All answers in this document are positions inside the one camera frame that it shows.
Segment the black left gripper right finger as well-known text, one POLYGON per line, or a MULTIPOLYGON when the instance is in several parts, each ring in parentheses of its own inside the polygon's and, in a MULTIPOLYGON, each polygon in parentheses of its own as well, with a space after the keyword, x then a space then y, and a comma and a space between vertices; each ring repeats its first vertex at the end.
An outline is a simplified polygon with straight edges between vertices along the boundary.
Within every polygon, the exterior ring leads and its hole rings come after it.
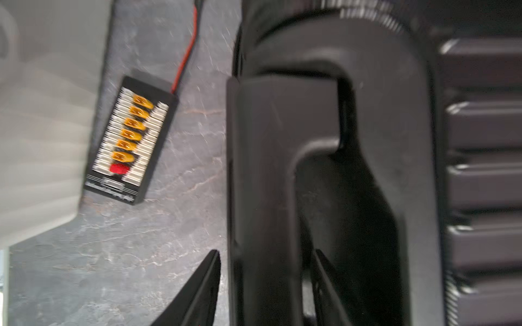
POLYGON ((319 249, 311 255, 311 280, 317 325, 353 325, 336 272, 319 249))

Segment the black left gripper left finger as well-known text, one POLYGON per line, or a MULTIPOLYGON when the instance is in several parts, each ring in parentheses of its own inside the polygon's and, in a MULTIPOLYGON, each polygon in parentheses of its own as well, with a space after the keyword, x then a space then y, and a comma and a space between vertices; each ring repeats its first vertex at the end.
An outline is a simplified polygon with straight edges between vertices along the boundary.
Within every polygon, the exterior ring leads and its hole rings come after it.
POLYGON ((211 250, 152 326, 213 325, 220 277, 220 253, 211 250))

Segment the black hard-shell suitcase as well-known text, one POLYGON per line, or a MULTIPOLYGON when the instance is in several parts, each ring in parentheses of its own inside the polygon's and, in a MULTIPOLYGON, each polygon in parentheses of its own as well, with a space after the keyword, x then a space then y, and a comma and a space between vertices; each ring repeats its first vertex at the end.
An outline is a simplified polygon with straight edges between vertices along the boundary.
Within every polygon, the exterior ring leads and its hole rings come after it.
POLYGON ((521 2, 243 1, 231 325, 521 324, 521 2))

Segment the black parallel charging board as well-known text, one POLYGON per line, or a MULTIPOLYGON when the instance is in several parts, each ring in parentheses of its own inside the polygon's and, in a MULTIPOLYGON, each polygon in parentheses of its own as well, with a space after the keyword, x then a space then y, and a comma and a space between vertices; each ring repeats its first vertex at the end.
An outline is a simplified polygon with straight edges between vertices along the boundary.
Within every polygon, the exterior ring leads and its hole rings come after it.
POLYGON ((177 95, 124 77, 84 189, 129 205, 143 202, 178 104, 177 95))

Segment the white box with brown lid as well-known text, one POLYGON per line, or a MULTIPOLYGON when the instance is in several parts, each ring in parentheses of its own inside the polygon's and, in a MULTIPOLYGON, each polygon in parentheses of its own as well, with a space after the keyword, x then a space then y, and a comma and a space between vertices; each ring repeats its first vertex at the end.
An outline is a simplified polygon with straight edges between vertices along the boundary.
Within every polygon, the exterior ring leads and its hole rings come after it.
POLYGON ((112 8, 1 2, 2 248, 77 215, 112 8))

